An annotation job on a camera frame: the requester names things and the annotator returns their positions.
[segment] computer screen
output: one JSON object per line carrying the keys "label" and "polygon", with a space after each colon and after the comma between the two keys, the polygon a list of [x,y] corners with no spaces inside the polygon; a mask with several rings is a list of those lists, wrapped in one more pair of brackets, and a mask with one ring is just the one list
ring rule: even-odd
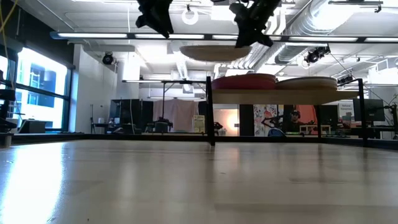
{"label": "computer screen", "polygon": [[[353,99],[355,121],[361,121],[359,99]],[[366,121],[385,121],[383,100],[365,99]]]}

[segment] colorful artwork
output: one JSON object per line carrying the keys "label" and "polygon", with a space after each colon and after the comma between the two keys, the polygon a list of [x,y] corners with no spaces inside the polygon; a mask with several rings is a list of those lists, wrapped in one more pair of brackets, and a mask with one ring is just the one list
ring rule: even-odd
{"label": "colorful artwork", "polygon": [[[277,116],[277,105],[253,105],[254,110],[254,135],[259,137],[268,136],[270,127],[263,125],[261,122],[264,118],[272,118]],[[279,114],[283,114],[283,105],[279,106]],[[273,126],[270,120],[265,123]]]}

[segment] black mechanical arm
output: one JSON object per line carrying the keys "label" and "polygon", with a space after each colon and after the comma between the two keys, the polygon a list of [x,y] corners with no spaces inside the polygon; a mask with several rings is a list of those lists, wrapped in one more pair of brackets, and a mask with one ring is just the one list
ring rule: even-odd
{"label": "black mechanical arm", "polygon": [[[138,28],[149,26],[156,32],[169,38],[173,34],[173,26],[170,20],[169,7],[173,0],[138,0],[139,10],[142,15],[138,17]],[[280,0],[241,0],[229,6],[236,16],[234,21],[238,24],[239,35],[235,47],[250,46],[255,42],[266,46],[272,46],[273,41],[262,32],[267,28],[266,22],[274,15],[276,7],[280,6]]]}

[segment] glass window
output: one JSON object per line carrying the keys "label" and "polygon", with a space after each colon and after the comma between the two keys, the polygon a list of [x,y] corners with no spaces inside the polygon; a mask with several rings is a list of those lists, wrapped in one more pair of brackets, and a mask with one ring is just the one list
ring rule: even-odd
{"label": "glass window", "polygon": [[65,95],[66,66],[27,48],[18,53],[18,58],[18,83]]}
{"label": "glass window", "polygon": [[13,118],[18,119],[18,125],[23,119],[46,121],[46,128],[62,128],[64,100],[61,98],[34,93],[28,90],[16,89],[16,107]]}
{"label": "glass window", "polygon": [[10,74],[15,71],[15,62],[8,61],[6,57],[0,56],[0,70],[3,72],[3,79],[9,80]]}

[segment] poster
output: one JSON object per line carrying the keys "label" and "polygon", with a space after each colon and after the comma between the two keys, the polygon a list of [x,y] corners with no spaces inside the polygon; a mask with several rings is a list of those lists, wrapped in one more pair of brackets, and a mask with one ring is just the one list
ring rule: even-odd
{"label": "poster", "polygon": [[205,116],[193,115],[193,132],[194,133],[205,132]]}
{"label": "poster", "polygon": [[339,103],[338,116],[340,121],[354,121],[354,104],[353,103]]}
{"label": "poster", "polygon": [[[263,125],[261,122],[264,118],[272,118],[277,116],[277,105],[253,105],[254,110],[254,136],[267,137],[270,127]],[[284,113],[284,106],[279,105],[279,114]]]}

